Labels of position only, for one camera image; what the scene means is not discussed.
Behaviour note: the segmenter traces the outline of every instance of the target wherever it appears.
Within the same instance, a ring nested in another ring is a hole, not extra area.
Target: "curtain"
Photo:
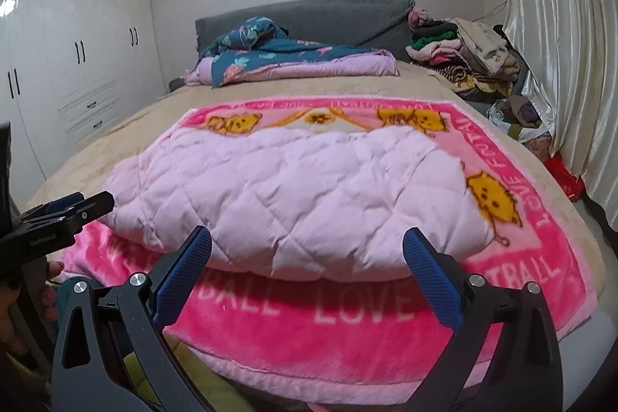
[[[509,0],[505,33],[568,171],[618,230],[618,0]]]

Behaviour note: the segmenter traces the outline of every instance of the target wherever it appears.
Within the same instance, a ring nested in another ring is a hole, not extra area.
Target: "beige bed sheet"
[[[48,179],[29,202],[29,207],[74,192],[86,197],[101,190],[107,174],[117,162],[141,153],[172,126],[188,109],[234,100],[268,96],[298,95],[382,95],[432,100],[450,100],[484,124],[517,158],[537,182],[538,189],[557,212],[579,245],[600,295],[605,286],[605,265],[596,240],[543,164],[517,141],[506,136],[476,110],[456,96],[437,77],[424,69],[398,61],[400,77],[342,77],[245,83],[219,89],[207,86],[182,87],[157,103],[141,110],[75,154]]]

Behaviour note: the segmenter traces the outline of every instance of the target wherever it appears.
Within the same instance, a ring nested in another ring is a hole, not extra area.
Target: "silver bolt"
[[[81,293],[84,290],[86,290],[86,288],[88,288],[88,285],[86,284],[85,281],[78,281],[75,286],[73,287],[73,292],[75,293]]]
[[[538,283],[531,281],[528,283],[528,291],[533,294],[541,293],[541,287],[539,287]]]
[[[146,281],[146,275],[143,272],[135,273],[131,276],[129,281],[134,287],[139,287],[140,285],[143,285],[144,281]]]
[[[482,287],[485,284],[485,278],[480,274],[473,274],[468,278],[468,281],[473,287]]]

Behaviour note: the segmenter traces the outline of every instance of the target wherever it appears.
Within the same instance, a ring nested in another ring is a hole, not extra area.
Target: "white wardrobe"
[[[0,122],[22,207],[86,143],[166,92],[150,0],[0,0]]]

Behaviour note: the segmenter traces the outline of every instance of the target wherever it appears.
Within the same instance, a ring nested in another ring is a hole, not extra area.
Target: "red bag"
[[[564,194],[573,201],[576,202],[580,199],[583,190],[585,189],[582,178],[575,178],[571,175],[562,164],[560,154],[556,154],[551,159],[545,162],[545,167],[549,170],[555,181],[560,184],[560,187],[564,191]]]

